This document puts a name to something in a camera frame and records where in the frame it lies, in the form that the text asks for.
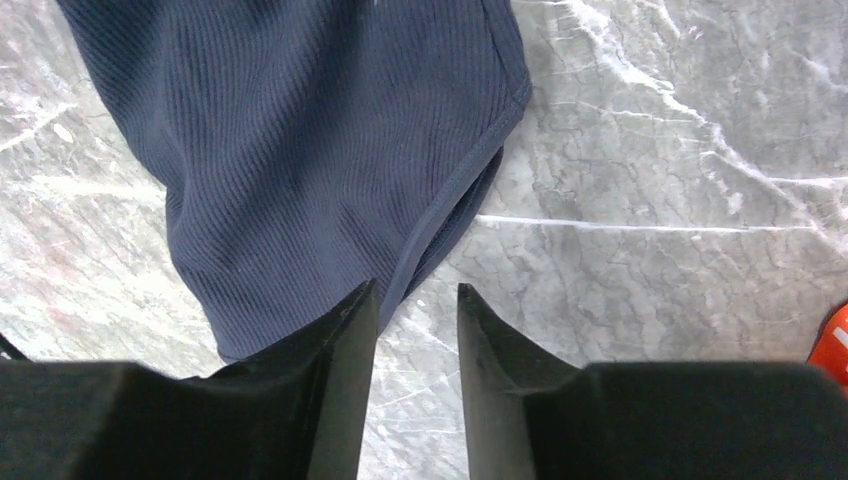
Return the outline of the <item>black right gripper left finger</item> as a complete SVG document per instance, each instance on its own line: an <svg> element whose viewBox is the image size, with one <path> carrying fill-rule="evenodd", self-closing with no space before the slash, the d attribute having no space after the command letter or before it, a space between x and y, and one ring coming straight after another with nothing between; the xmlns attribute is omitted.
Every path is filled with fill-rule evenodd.
<svg viewBox="0 0 848 480"><path fill-rule="evenodd" d="M353 479L377 339L375 283L209 377L35 362L1 344L5 479Z"/></svg>

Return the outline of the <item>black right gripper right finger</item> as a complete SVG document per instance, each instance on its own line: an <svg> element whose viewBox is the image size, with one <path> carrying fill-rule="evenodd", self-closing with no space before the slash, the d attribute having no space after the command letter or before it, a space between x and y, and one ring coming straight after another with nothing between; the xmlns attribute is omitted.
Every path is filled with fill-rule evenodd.
<svg viewBox="0 0 848 480"><path fill-rule="evenodd" d="M573 366L457 290L474 479L843 479L847 399L812 366Z"/></svg>

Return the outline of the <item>navy underwear beige waistband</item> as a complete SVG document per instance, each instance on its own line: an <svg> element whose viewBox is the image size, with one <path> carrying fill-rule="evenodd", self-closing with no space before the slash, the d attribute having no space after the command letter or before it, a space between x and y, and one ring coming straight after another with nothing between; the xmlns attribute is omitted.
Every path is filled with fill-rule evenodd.
<svg viewBox="0 0 848 480"><path fill-rule="evenodd" d="M507 1L63 1L166 190L172 262L220 357L377 283L379 323L457 244L531 80Z"/></svg>

